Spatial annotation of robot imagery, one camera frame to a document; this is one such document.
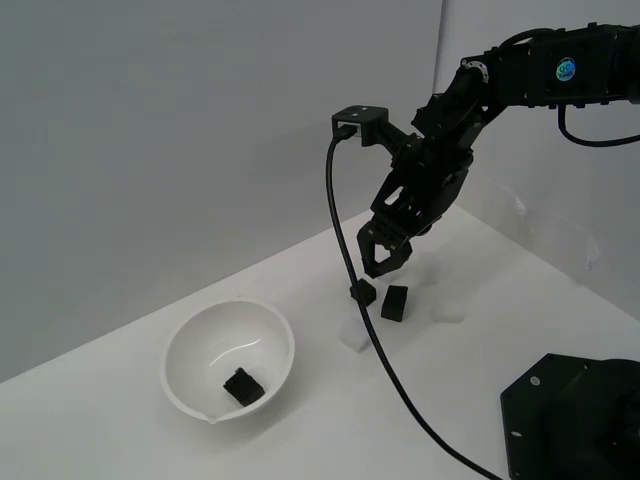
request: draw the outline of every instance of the logo sticker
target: logo sticker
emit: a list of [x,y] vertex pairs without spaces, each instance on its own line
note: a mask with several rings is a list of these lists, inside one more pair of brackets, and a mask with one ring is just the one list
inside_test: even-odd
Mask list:
[[576,74],[576,62],[573,61],[573,58],[565,57],[560,60],[558,64],[558,68],[556,68],[556,77],[561,82],[568,82],[571,80]]

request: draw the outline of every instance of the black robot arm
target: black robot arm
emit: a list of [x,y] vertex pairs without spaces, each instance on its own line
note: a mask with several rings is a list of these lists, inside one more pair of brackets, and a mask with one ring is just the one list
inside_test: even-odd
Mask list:
[[[391,173],[376,195],[373,218],[358,233],[365,272],[372,278],[400,268],[411,238],[424,235],[454,202],[473,163],[474,141],[510,106],[559,109],[565,137],[587,146],[614,146],[639,137],[588,142],[565,127],[567,105],[640,103],[640,27],[595,24],[574,31],[537,29],[483,55],[461,61],[451,86],[420,108],[407,135],[388,110],[352,106],[333,116],[333,129],[358,127],[362,146],[382,145]],[[389,252],[381,262],[375,246]]]

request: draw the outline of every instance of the mounting plate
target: mounting plate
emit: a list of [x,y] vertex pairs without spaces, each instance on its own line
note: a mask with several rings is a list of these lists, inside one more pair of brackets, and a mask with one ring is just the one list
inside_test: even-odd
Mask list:
[[597,360],[547,354],[502,395],[509,476],[513,480],[559,480],[544,451],[542,415],[564,387]]

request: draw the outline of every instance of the white tabletop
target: white tabletop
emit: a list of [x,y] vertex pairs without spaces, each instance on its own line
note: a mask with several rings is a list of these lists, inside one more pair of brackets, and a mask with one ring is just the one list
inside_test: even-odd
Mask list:
[[[369,216],[345,223],[350,239]],[[504,388],[548,352],[640,360],[636,320],[462,210],[413,244],[415,258],[389,279],[410,287],[406,320],[380,319],[382,281],[370,312],[427,420],[503,478]],[[441,281],[421,285],[433,259]],[[339,343],[356,312],[341,262],[323,232],[0,384],[0,478],[479,478],[422,433],[372,349]],[[273,403],[212,426],[169,403],[160,363],[177,325],[238,294],[289,319],[296,359]],[[433,321],[442,299],[468,309],[464,322]]]

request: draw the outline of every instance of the white bowl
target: white bowl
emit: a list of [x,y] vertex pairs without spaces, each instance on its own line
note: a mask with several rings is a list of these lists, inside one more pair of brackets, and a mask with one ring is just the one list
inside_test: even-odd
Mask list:
[[[234,299],[193,316],[169,343],[162,386],[169,400],[187,415],[218,423],[255,412],[286,380],[295,345],[284,316],[262,302]],[[243,407],[224,388],[242,367],[265,390]]]

